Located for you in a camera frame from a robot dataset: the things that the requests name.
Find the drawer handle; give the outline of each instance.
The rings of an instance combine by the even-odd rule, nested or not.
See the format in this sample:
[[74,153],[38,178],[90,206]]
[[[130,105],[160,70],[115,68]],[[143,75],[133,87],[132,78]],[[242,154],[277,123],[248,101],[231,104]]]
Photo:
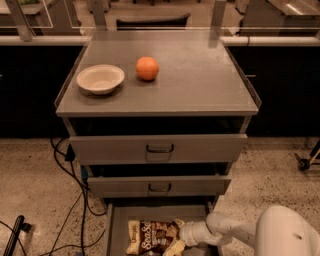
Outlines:
[[167,188],[152,188],[149,184],[149,191],[151,192],[169,192],[171,190],[171,183],[169,183]]
[[149,145],[146,146],[146,149],[149,153],[161,153],[161,154],[164,154],[164,153],[171,153],[173,150],[174,150],[174,145],[171,144],[170,148],[169,149],[151,149]]

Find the white bowl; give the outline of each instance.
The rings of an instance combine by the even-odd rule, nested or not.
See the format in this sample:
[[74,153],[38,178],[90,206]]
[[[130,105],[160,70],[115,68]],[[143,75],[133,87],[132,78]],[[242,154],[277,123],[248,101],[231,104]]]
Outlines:
[[123,80],[122,69],[112,65],[96,65],[79,73],[79,87],[93,94],[104,95],[111,93]]

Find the cabinet top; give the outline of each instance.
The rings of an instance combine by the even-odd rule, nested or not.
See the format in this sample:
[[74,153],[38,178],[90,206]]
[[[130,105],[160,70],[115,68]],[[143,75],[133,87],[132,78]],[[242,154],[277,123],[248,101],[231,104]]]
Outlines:
[[[152,82],[136,77],[142,56],[157,60]],[[110,64],[125,80],[109,96],[84,95],[77,75]],[[97,31],[58,106],[61,117],[253,115],[258,112],[226,49],[213,30]]]

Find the cabinet drawer front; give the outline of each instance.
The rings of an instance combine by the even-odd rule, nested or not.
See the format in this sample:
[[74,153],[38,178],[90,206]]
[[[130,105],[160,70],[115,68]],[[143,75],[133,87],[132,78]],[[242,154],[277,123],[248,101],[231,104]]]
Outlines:
[[231,162],[245,134],[71,137],[82,165]]
[[230,176],[88,179],[91,192],[99,198],[222,195],[226,192],[230,181]]

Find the orange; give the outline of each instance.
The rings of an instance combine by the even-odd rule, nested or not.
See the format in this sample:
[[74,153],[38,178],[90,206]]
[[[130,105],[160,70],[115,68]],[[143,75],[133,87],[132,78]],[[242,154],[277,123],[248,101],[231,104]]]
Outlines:
[[153,80],[159,72],[159,65],[154,58],[141,57],[136,64],[137,75],[143,80]]

